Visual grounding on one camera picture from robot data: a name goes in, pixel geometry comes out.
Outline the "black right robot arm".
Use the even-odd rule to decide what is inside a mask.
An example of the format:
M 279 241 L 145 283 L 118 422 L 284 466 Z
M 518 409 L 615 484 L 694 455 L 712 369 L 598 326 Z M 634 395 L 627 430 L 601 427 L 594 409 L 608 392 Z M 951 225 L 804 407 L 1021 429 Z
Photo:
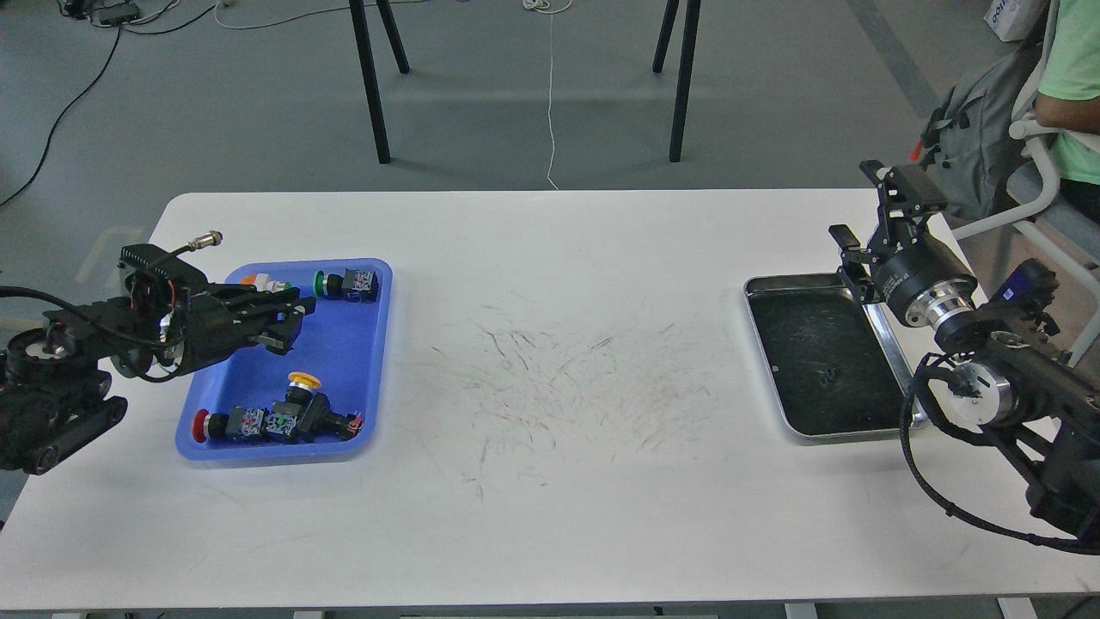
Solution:
M 919 165 L 860 162 L 877 190 L 877 226 L 861 244 L 848 226 L 829 234 L 840 248 L 838 277 L 858 303 L 882 303 L 908 328 L 931 328 L 938 352 L 913 371 L 901 412 L 901 443 L 913 478 L 947 516 L 1036 546 L 1097 553 L 1097 386 L 1050 344 L 1048 313 L 1060 283 L 1026 259 L 989 302 L 975 303 L 977 279 L 930 232 L 948 201 Z M 947 500 L 919 472 L 910 442 L 914 409 L 946 435 L 994 447 L 1026 482 L 1030 516 L 1062 531 L 1038 537 L 990 524 Z

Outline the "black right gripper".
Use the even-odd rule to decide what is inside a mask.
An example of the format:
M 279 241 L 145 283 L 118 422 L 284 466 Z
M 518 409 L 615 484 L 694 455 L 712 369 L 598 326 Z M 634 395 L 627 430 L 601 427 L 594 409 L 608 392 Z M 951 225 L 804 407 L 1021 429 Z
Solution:
M 908 328 L 938 329 L 964 310 L 974 310 L 974 274 L 947 244 L 923 239 L 931 215 L 948 206 L 938 184 L 919 164 L 861 161 L 859 169 L 877 191 L 872 237 L 864 247 L 848 224 L 828 226 L 840 247 L 837 274 L 853 299 L 864 305 L 886 302 Z

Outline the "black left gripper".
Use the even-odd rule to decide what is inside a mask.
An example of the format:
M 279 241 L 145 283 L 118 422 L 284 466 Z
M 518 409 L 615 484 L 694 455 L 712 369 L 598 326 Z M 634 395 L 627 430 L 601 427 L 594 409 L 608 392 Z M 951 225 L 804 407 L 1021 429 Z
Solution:
M 302 297 L 302 290 L 294 286 L 272 292 L 250 285 L 223 285 L 215 295 L 178 299 L 173 324 L 180 330 L 182 344 L 173 373 L 190 375 L 228 360 L 237 350 L 254 346 L 288 355 L 302 332 L 305 316 L 315 309 L 317 298 Z

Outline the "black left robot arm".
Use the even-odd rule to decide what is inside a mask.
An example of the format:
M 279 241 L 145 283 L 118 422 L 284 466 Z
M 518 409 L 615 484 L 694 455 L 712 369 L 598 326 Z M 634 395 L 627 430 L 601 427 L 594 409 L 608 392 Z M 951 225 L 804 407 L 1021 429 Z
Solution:
M 113 361 L 122 376 L 165 383 L 240 349 L 290 352 L 302 318 L 315 312 L 314 297 L 297 287 L 218 285 L 182 259 L 222 241 L 213 230 L 172 251 L 148 243 L 121 248 L 123 294 L 102 302 L 77 306 L 3 287 L 6 298 L 52 306 L 42 328 L 16 334 L 3 350 L 3 469 L 44 474 L 125 418 L 127 400 L 109 395 L 113 375 L 100 360 Z

